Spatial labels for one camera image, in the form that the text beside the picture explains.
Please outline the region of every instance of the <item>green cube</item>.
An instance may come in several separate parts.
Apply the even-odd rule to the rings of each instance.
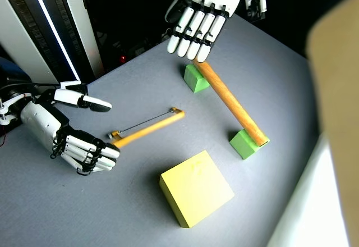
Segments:
[[[229,143],[241,155],[243,160],[263,147],[263,145],[258,146],[244,129],[239,131]]]
[[[184,79],[194,93],[204,90],[209,86],[206,78],[202,76],[194,65],[186,66]]]

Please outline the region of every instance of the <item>white light strip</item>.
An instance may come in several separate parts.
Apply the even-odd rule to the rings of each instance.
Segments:
[[[49,25],[50,25],[50,27],[52,29],[52,32],[54,33],[54,35],[56,37],[56,40],[57,40],[58,44],[60,45],[60,48],[61,48],[63,54],[65,55],[65,58],[66,58],[66,60],[68,62],[68,65],[70,66],[70,68],[72,70],[73,75],[75,76],[76,80],[80,81],[80,77],[78,76],[78,74],[77,74],[77,72],[75,70],[75,67],[73,66],[73,64],[72,64],[72,62],[70,60],[70,57],[68,56],[68,54],[66,52],[66,49],[65,49],[64,45],[62,44],[61,38],[58,35],[57,30],[55,28],[55,25],[51,20],[51,17],[49,15],[49,12],[46,9],[44,1],[43,0],[38,0],[38,1],[39,1],[40,6],[41,6],[41,9],[43,10],[43,12],[45,14],[45,17],[46,17],[47,21],[49,22]]]

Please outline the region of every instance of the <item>white robotic hand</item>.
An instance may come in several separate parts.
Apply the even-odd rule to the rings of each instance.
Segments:
[[[233,15],[239,2],[240,0],[189,0],[169,40],[167,51],[174,53],[177,50],[180,57],[187,55],[190,60],[197,57],[199,62],[204,62],[226,19]],[[252,20],[257,20],[266,11],[266,1],[246,0],[246,7]]]
[[[116,164],[119,149],[69,125],[68,118],[48,103],[29,102],[21,120],[52,154],[61,156],[78,174],[109,171]]]

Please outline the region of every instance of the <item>gray table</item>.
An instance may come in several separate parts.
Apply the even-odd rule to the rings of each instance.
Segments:
[[[193,94],[188,60],[162,43],[89,86],[106,115],[59,106],[98,137],[177,106],[186,117],[121,151],[111,172],[82,177],[20,126],[0,148],[0,246],[264,246],[317,140],[304,58],[239,17],[225,25],[209,63],[271,142],[243,161],[228,143],[242,129],[213,89]],[[159,175],[206,149],[235,197],[180,228]]]

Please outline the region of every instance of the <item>yellow cube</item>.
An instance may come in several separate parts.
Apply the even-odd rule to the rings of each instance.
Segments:
[[[162,173],[159,185],[181,227],[194,226],[234,197],[205,150]]]

